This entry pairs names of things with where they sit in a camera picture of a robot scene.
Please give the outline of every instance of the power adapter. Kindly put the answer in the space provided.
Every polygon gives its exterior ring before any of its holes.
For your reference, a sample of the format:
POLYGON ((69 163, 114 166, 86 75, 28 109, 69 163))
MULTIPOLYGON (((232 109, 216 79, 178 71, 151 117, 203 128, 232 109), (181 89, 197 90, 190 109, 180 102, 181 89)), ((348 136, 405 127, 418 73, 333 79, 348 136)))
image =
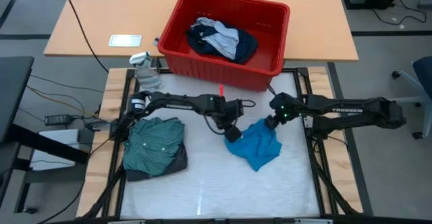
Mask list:
POLYGON ((68 125, 71 123, 70 115, 50 115, 45 116, 45 125, 68 125))

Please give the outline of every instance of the red marker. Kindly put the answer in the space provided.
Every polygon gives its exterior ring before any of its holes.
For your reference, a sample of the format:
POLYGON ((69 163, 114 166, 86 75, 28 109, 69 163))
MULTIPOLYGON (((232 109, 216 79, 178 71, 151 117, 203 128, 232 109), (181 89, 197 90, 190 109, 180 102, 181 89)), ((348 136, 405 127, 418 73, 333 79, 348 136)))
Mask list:
POLYGON ((223 85, 219 84, 219 95, 223 96, 223 85))

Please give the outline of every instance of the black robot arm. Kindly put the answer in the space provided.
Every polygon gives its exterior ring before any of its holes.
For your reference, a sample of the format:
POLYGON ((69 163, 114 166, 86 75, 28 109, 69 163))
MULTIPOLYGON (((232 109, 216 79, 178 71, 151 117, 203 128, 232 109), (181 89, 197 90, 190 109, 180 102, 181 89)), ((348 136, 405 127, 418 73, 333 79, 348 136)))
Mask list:
POLYGON ((161 108, 191 110, 199 115, 210 117, 216 123, 217 128, 224 131, 223 134, 230 142, 242 136, 241 131, 235 126, 237 118, 243 115, 243 104, 240 99, 227 102, 225 97, 215 94, 180 96, 144 91, 131 96, 128 110, 119 119, 111 137, 118 141, 127 139, 128 129, 132 123, 161 108))
POLYGON ((266 124, 274 129, 298 116, 310 116, 314 137, 327 139, 334 130, 376 125, 380 128, 396 129, 406 123, 402 108, 385 98, 373 99, 328 99, 321 95, 300 95, 297 99, 279 93, 270 102, 275 116, 268 116, 266 124), (350 113, 346 117, 328 118, 326 113, 350 113))

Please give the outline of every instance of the red crate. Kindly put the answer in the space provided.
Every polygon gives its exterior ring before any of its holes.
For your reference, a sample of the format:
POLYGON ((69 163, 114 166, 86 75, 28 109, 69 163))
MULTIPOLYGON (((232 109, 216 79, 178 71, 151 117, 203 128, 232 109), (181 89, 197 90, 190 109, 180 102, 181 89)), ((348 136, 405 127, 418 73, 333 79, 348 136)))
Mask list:
POLYGON ((270 1, 178 0, 157 48, 175 74, 265 90, 284 66, 289 17, 287 5, 270 1), (186 31, 199 17, 247 31, 258 40, 255 54, 244 65, 238 65, 224 57, 195 53, 186 40, 186 31))

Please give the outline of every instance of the light wood desk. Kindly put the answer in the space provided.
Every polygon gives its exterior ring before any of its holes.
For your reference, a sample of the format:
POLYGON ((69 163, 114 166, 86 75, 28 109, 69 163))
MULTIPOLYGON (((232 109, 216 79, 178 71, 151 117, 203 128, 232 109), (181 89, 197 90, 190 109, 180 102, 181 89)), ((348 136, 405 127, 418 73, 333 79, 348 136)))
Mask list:
MULTIPOLYGON (((268 0, 291 9, 285 58, 304 61, 358 61, 341 0, 268 0)), ((149 51, 160 57, 160 36, 177 0, 72 0, 98 56, 129 57, 149 51), (113 34, 142 36, 139 47, 109 47, 113 34)), ((45 48, 47 56, 91 56, 77 19, 66 1, 45 48)))
MULTIPOLYGON (((329 77, 325 67, 310 67, 308 70, 313 93, 333 98, 329 77)), ((100 117, 102 119, 112 121, 118 117, 124 92, 126 71, 127 69, 111 69, 109 71, 100 112, 100 117)), ((130 94, 133 93, 133 89, 134 83, 131 83, 130 94)), ((334 131, 331 136, 344 140, 344 135, 341 131, 334 131)), ((108 131, 97 132, 94 137, 93 148, 104 142, 108 137, 108 131)), ((324 141, 324 145, 333 184, 350 205, 361 212, 362 206, 345 144, 329 138, 324 141)), ((123 157, 122 147, 123 146, 121 146, 119 150, 118 165, 121 163, 123 157)), ((98 149, 90 158, 86 172, 86 181, 82 189, 78 206, 77 217, 85 214, 105 189, 112 154, 113 142, 108 142, 98 149)), ((114 215, 115 213, 115 203, 118 194, 117 187, 111 195, 109 215, 114 215)), ((325 210, 327 213, 330 213, 328 195, 323 184, 321 184, 321 189, 323 191, 325 210)))

